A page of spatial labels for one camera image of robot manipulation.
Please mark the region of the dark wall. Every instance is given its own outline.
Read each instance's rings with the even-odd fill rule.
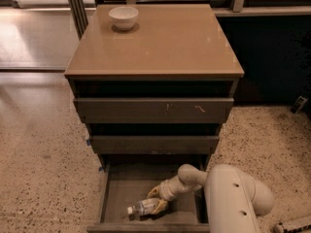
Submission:
[[[311,16],[219,22],[245,71],[236,101],[293,104],[311,94]]]

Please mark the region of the cabinet top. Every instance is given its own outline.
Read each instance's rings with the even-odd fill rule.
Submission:
[[[131,5],[135,26],[118,31],[116,5],[100,5],[65,72],[74,77],[242,77],[241,68],[209,5]]]

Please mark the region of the floor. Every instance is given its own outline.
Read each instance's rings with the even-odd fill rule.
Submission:
[[[62,73],[0,76],[0,232],[86,232],[99,215],[99,161]],[[311,122],[284,106],[234,107],[209,168],[232,164],[275,194],[262,233],[311,212]]]
[[[88,20],[94,10],[87,10]],[[0,70],[65,70],[79,39],[70,11],[0,9]]]

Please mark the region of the bottle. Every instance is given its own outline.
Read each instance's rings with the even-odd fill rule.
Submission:
[[[129,215],[138,214],[139,216],[145,216],[152,213],[159,203],[159,198],[149,198],[138,201],[134,206],[127,208]]]

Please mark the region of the cabinet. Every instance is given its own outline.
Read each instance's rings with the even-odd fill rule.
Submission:
[[[114,7],[97,7],[65,72],[107,173],[88,232],[207,232],[200,192],[159,218],[131,221],[126,207],[180,164],[206,167],[243,70],[208,5],[135,5],[128,32],[110,23]]]

